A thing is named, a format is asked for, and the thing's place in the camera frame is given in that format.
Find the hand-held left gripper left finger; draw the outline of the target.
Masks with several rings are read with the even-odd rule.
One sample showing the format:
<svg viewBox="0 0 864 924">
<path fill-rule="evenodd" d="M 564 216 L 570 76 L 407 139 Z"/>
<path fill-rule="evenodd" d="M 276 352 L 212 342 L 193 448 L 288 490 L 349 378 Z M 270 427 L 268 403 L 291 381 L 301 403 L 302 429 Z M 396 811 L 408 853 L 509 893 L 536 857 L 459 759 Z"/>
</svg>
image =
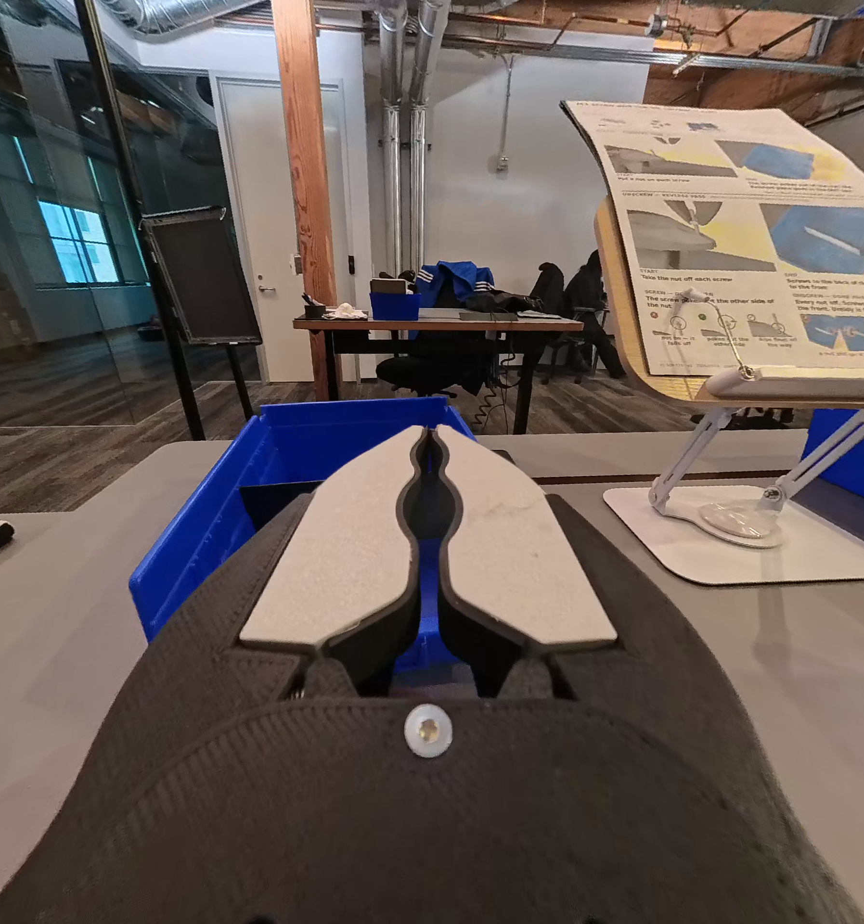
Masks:
<svg viewBox="0 0 864 924">
<path fill-rule="evenodd" d="M 392 673 L 421 621 L 411 520 L 428 436 L 411 425 L 315 490 L 239 632 L 243 647 L 334 659 L 358 689 Z"/>
</svg>

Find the blue plastic bin with divider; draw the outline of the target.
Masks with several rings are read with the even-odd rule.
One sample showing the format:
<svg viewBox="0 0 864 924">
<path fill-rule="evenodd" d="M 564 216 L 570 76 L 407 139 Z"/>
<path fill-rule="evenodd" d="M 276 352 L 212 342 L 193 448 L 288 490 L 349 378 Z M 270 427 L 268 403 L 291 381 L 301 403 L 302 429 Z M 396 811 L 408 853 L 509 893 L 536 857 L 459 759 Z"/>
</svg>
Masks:
<svg viewBox="0 0 864 924">
<path fill-rule="evenodd" d="M 411 525 L 420 548 L 421 622 L 413 644 L 377 687 L 356 688 L 342 664 L 245 648 L 239 632 L 315 490 L 360 454 L 411 425 L 429 431 Z M 423 580 L 438 580 L 425 547 L 439 550 L 450 520 L 431 436 L 448 426 L 475 441 L 445 398 L 268 406 L 249 422 L 132 574 L 129 586 L 149 644 L 123 694 L 176 722 L 213 722 L 290 698 L 387 699 L 400 660 L 427 645 Z"/>
</svg>

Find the silver ventilation duct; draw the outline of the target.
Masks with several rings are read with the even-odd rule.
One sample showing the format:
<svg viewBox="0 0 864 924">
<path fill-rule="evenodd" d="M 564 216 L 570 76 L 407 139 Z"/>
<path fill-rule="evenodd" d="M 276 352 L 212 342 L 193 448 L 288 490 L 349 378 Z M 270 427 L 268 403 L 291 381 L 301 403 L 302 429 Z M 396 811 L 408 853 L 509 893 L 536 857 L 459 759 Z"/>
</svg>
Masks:
<svg viewBox="0 0 864 924">
<path fill-rule="evenodd" d="M 103 9 L 141 39 L 207 25 L 258 1 L 101 1 Z"/>
</svg>

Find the black sign board on stand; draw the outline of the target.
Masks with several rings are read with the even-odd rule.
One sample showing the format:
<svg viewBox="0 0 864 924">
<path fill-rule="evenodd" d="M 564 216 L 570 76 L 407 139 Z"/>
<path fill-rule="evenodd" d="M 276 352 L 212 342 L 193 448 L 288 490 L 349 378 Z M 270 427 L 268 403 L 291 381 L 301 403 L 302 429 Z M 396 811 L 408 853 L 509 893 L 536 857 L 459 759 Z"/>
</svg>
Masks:
<svg viewBox="0 0 864 924">
<path fill-rule="evenodd" d="M 246 421 L 256 416 L 237 352 L 263 344 L 229 209 L 205 206 L 144 215 L 148 238 L 185 341 L 227 354 Z"/>
</svg>

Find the blue striped jacket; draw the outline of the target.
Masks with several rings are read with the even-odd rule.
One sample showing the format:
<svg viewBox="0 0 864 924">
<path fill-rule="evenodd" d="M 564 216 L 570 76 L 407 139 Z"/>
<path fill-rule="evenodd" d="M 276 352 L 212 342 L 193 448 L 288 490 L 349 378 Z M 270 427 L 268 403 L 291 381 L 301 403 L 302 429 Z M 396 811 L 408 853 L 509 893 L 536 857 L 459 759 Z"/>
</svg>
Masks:
<svg viewBox="0 0 864 924">
<path fill-rule="evenodd" d="M 492 271 L 472 261 L 438 261 L 415 273 L 420 309 L 459 308 L 469 299 L 495 291 Z"/>
</svg>

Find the black jacket on chair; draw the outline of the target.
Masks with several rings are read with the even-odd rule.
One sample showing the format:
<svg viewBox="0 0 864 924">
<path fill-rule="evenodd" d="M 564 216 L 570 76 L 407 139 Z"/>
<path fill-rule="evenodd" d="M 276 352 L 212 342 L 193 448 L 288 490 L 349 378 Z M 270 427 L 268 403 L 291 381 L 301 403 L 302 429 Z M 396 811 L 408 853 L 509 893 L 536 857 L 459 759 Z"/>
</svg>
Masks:
<svg viewBox="0 0 864 924">
<path fill-rule="evenodd" d="M 564 316 L 565 280 L 563 271 L 552 262 L 539 265 L 538 278 L 530 292 L 534 308 L 541 313 Z"/>
</svg>

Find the printed instruction sheet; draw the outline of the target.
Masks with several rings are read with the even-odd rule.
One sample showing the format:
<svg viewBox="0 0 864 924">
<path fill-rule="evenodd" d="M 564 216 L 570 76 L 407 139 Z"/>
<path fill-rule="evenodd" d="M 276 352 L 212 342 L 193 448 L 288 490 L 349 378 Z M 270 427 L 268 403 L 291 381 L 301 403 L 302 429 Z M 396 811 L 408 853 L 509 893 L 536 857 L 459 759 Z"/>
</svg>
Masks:
<svg viewBox="0 0 864 924">
<path fill-rule="evenodd" d="M 781 110 L 564 101 L 606 181 L 648 372 L 864 377 L 864 172 Z"/>
</svg>

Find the wooden document stand white base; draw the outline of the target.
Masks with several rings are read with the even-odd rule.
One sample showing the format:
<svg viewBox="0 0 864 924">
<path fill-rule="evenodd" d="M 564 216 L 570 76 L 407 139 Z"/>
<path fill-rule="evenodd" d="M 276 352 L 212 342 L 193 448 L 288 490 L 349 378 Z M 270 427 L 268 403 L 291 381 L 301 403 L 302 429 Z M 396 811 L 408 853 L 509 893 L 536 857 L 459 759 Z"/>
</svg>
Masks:
<svg viewBox="0 0 864 924">
<path fill-rule="evenodd" d="M 864 581 L 864 513 L 836 496 L 827 514 L 796 497 L 864 440 L 864 371 L 734 365 L 712 376 L 651 374 L 619 220 L 610 198 L 594 230 L 625 368 L 651 394 L 705 410 L 679 457 L 650 489 L 610 489 L 606 505 L 668 571 L 704 586 Z M 790 471 L 757 494 L 745 484 L 681 485 L 693 464 L 743 408 L 851 410 Z"/>
</svg>

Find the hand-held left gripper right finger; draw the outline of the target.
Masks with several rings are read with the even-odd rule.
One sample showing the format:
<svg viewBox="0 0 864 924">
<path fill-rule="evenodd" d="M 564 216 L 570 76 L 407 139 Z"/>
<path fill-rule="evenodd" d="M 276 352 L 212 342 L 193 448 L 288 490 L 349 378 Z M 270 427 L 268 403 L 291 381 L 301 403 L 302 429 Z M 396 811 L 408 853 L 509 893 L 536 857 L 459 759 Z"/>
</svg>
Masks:
<svg viewBox="0 0 864 924">
<path fill-rule="evenodd" d="M 619 634 L 542 488 L 448 427 L 431 436 L 450 520 L 439 546 L 438 628 L 498 696 L 521 661 L 614 646 Z"/>
</svg>

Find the black bag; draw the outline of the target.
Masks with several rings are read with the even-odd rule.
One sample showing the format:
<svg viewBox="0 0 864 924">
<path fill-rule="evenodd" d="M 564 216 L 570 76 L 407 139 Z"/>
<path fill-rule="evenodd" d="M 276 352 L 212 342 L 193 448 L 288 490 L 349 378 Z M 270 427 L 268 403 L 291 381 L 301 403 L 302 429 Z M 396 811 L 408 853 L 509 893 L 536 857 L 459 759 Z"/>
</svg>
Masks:
<svg viewBox="0 0 864 924">
<path fill-rule="evenodd" d="M 521 315 L 551 312 L 543 305 L 540 298 L 494 289 L 475 291 L 461 303 L 461 306 L 465 310 L 478 313 Z"/>
</svg>

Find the grey desk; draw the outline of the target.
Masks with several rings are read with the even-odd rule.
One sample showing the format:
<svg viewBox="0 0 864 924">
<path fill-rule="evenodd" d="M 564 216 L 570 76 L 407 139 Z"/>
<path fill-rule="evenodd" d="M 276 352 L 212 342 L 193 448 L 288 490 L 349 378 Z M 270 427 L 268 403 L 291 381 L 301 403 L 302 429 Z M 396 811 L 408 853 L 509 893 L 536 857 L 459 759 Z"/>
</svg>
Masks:
<svg viewBox="0 0 864 924">
<path fill-rule="evenodd" d="M 685 433 L 484 436 L 652 578 L 743 700 L 813 844 L 864 911 L 864 582 L 712 589 L 674 577 L 606 508 Z M 53 820 L 146 646 L 128 581 L 225 452 L 167 445 L 70 513 L 9 502 L 0 550 L 0 889 Z"/>
</svg>

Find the wooden office desk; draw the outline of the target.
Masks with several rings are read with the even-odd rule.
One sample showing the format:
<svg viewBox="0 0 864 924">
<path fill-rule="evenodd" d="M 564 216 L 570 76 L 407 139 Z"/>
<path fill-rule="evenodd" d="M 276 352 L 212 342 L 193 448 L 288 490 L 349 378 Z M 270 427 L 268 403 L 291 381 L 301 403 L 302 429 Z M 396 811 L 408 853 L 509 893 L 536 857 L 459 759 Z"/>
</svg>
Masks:
<svg viewBox="0 0 864 924">
<path fill-rule="evenodd" d="M 534 373 L 550 341 L 561 334 L 579 334 L 582 323 L 565 318 L 551 318 L 543 314 L 532 317 L 496 317 L 494 314 L 476 320 L 462 319 L 459 313 L 451 317 L 419 317 L 414 320 L 332 319 L 326 316 L 292 320 L 297 331 L 306 331 L 310 338 L 310 357 L 315 398 L 318 401 L 340 399 L 341 355 L 409 354 L 415 344 L 404 339 L 376 340 L 372 332 L 409 332 L 421 334 L 452 334 L 461 340 L 453 344 L 434 342 L 430 352 L 447 352 L 461 355 L 520 357 L 517 394 L 512 434 L 527 433 L 530 400 Z"/>
</svg>

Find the metal pipes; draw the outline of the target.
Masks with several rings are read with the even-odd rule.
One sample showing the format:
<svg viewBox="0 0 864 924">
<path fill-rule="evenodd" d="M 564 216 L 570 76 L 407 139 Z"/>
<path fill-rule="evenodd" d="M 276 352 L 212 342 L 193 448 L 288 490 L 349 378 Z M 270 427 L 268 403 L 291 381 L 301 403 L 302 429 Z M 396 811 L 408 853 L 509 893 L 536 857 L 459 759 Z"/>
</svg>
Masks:
<svg viewBox="0 0 864 924">
<path fill-rule="evenodd" d="M 419 271 L 425 261 L 429 102 L 450 7 L 449 1 L 419 3 L 412 72 L 405 79 L 408 2 L 376 3 L 387 270 L 393 274 Z"/>
</svg>

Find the black glass partition frame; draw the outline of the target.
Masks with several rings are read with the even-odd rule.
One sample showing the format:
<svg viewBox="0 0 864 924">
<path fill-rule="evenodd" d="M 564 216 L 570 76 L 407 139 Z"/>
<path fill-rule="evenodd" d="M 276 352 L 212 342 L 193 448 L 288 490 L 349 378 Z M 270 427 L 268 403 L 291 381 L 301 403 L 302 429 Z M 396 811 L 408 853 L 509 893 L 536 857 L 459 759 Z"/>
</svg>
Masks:
<svg viewBox="0 0 864 924">
<path fill-rule="evenodd" d="M 168 288 L 155 261 L 151 241 L 142 226 L 142 189 L 129 148 L 122 110 L 117 97 L 111 62 L 103 40 L 103 31 L 97 10 L 92 1 L 75 1 L 79 30 L 91 64 L 95 85 L 101 101 L 111 144 L 119 170 L 123 198 L 129 219 L 134 227 L 150 288 L 168 347 L 173 376 L 179 392 L 183 416 L 188 431 L 195 441 L 206 438 L 202 416 L 195 398 L 191 376 L 181 345 L 177 318 L 171 305 Z"/>
</svg>

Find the wooden post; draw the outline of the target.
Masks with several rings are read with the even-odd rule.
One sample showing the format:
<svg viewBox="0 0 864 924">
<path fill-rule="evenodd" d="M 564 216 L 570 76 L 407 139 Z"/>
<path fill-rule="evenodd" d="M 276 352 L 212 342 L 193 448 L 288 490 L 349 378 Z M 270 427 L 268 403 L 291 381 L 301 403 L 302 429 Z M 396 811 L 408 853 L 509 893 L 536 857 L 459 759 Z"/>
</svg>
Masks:
<svg viewBox="0 0 864 924">
<path fill-rule="evenodd" d="M 272 1 L 303 290 L 336 303 L 330 190 L 314 4 Z"/>
</svg>

